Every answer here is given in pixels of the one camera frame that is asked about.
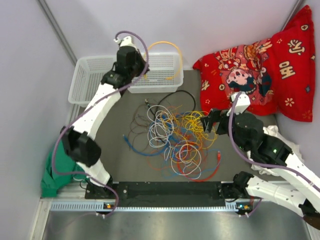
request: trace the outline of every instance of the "red pillow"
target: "red pillow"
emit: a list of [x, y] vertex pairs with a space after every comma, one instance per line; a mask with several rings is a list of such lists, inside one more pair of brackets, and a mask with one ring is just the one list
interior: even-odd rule
[[201, 108], [228, 109], [230, 95], [243, 91], [253, 114], [279, 110], [293, 120], [312, 122], [314, 60], [314, 24], [307, 5], [271, 38], [200, 58], [193, 68], [201, 73]]

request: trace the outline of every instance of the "white cloth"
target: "white cloth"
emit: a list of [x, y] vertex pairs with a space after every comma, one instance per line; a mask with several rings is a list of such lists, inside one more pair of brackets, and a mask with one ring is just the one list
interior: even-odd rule
[[[279, 129], [276, 125], [270, 125], [268, 127], [263, 127], [263, 131], [265, 134], [268, 134], [270, 136], [276, 137], [278, 139], [281, 139], [285, 144], [287, 144], [293, 151], [294, 154], [297, 155], [297, 157], [300, 159], [300, 161], [302, 163], [304, 163], [305, 161], [302, 158], [302, 155], [299, 151], [299, 145], [294, 144], [293, 142], [285, 139], [280, 133], [279, 133]], [[251, 151], [248, 151], [247, 153], [247, 157], [249, 160], [253, 161], [251, 159]], [[274, 175], [274, 176], [279, 176], [278, 174], [274, 173], [271, 169], [268, 168], [263, 168], [257, 165], [252, 164], [251, 169], [253, 170], [257, 170], [259, 172], [259, 174], [268, 174], [268, 175]]]

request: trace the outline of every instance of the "gray wall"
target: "gray wall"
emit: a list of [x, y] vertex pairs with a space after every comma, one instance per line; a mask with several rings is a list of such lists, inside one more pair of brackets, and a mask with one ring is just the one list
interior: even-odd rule
[[73, 66], [35, 0], [0, 1], [0, 239], [25, 240]]
[[[47, 0], [77, 58], [114, 55], [121, 30], [147, 46], [177, 44], [184, 68], [205, 54], [250, 44], [279, 31], [297, 0]], [[161, 44], [152, 51], [176, 51]]]
[[315, 28], [316, 90], [313, 102], [313, 122], [293, 121], [282, 114], [277, 116], [277, 121], [281, 133], [290, 141], [300, 145], [306, 166], [320, 176], [320, 1], [307, 0], [306, 3], [311, 7]]

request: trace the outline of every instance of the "green bag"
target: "green bag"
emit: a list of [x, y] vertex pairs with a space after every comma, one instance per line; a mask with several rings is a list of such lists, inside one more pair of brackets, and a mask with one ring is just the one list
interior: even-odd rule
[[[52, 154], [53, 154], [53, 149], [51, 150], [46, 160], [44, 174], [41, 181], [41, 188], [42, 188], [41, 197], [43, 198], [56, 197], [58, 189], [70, 183], [73, 177], [77, 180], [83, 180], [86, 178], [86, 176], [82, 174], [58, 175], [55, 172], [53, 172], [51, 167]], [[73, 161], [69, 156], [66, 155], [62, 142], [59, 143], [56, 151], [55, 168], [58, 170], [58, 172], [62, 172], [62, 173], [84, 171], [78, 164], [76, 164], [75, 161]]]

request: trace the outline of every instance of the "white plastic basket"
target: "white plastic basket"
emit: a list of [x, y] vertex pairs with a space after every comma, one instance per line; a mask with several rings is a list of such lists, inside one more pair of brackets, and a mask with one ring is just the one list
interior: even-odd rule
[[[68, 101], [86, 107], [92, 100], [103, 75], [108, 72], [116, 56], [89, 56], [80, 58], [75, 66]], [[178, 53], [150, 53], [147, 78], [142, 77], [128, 90], [133, 94], [139, 93], [172, 93], [183, 84], [184, 73], [180, 68]]]

